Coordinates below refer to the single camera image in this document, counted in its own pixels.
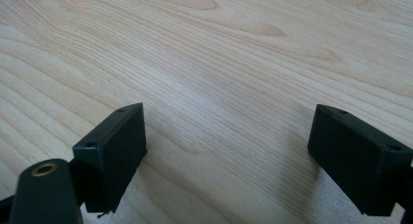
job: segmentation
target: black mount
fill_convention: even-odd
[[[317,106],[308,149],[361,213],[390,216],[399,203],[401,223],[413,223],[412,149],[325,105]]]
[[[0,223],[83,223],[82,203],[115,212],[146,152],[142,103],[118,109],[73,146],[70,163],[27,168],[16,194],[0,202]]]

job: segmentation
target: wooden surface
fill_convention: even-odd
[[[1,0],[0,199],[114,109],[149,153],[86,223],[397,223],[307,152],[316,104],[413,145],[413,0]]]

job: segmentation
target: clamp jaw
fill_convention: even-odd
[[[115,212],[146,152],[142,103],[118,109],[73,146],[70,163],[27,168],[16,194],[0,202],[0,223],[83,223],[83,203]]]
[[[399,203],[402,223],[413,223],[412,149],[344,110],[318,105],[308,150],[361,213],[390,216]]]

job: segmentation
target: light wood table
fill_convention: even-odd
[[[413,0],[1,0],[0,199],[113,110],[148,154],[86,223],[398,223],[312,160],[316,104],[413,145]]]

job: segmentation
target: wood grain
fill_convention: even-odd
[[[397,223],[308,155],[316,104],[413,145],[413,0],[2,0],[0,199],[143,102],[149,153],[86,223]]]

